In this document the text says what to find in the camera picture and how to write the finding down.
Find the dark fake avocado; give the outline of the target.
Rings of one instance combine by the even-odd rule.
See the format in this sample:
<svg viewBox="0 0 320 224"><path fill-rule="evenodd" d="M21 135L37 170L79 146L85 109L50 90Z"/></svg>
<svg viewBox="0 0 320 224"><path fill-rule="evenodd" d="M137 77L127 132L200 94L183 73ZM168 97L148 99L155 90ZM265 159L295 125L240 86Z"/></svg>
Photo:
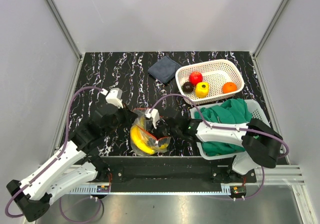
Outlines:
<svg viewBox="0 0 320 224"><path fill-rule="evenodd" d="M191 82L185 82L182 85L182 91L184 93L192 93L194 91L194 85Z"/></svg>

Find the yellow fake bell pepper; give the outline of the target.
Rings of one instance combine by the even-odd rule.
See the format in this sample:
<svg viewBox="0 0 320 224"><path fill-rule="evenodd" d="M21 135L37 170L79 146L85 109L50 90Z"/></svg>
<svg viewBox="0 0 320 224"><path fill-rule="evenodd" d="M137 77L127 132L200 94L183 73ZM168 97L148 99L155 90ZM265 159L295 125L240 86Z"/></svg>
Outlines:
<svg viewBox="0 0 320 224"><path fill-rule="evenodd" d="M208 82L199 82L195 87L195 96L197 98L205 98L210 91L210 86Z"/></svg>

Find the red fake apple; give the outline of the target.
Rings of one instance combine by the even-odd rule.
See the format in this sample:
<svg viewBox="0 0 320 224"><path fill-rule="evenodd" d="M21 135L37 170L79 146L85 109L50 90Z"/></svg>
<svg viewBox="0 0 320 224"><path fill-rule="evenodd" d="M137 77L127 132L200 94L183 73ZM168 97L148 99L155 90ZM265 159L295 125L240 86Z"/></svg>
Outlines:
<svg viewBox="0 0 320 224"><path fill-rule="evenodd" d="M198 83L203 81L203 76L199 71L194 71L189 75L189 82L196 86Z"/></svg>

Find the fake orange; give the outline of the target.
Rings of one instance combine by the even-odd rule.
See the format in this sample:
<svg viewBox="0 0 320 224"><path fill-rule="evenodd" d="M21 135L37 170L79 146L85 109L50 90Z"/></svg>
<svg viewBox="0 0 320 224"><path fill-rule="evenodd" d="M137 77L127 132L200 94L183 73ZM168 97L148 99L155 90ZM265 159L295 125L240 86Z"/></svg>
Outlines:
<svg viewBox="0 0 320 224"><path fill-rule="evenodd" d="M235 92L237 90L238 90L237 85L233 82L227 82L222 87L222 92L224 94Z"/></svg>

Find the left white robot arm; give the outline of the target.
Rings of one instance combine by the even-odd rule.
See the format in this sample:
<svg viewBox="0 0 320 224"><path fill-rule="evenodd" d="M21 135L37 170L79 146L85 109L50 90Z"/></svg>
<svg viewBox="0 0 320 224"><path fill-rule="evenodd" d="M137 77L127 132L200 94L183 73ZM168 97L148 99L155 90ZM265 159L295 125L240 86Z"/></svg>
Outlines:
<svg viewBox="0 0 320 224"><path fill-rule="evenodd" d="M136 118L137 114L127 106L101 105L71 135L66 135L67 142L39 169L21 181L7 184L12 196L9 202L15 202L21 215L33 222L78 185L109 178L109 165L94 151L106 136L132 125Z"/></svg>

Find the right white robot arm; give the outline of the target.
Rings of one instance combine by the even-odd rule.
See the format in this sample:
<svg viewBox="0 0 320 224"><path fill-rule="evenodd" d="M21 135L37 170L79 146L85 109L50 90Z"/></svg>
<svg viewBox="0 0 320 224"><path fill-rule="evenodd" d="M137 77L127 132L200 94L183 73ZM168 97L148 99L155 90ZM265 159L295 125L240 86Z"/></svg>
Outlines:
<svg viewBox="0 0 320 224"><path fill-rule="evenodd" d="M231 167L227 169L227 176L233 182L240 181L258 166L275 168L284 144L277 132L256 118L248 123L221 124L168 117L153 121L151 129L157 137L174 137L197 144L220 142L244 148L232 156Z"/></svg>

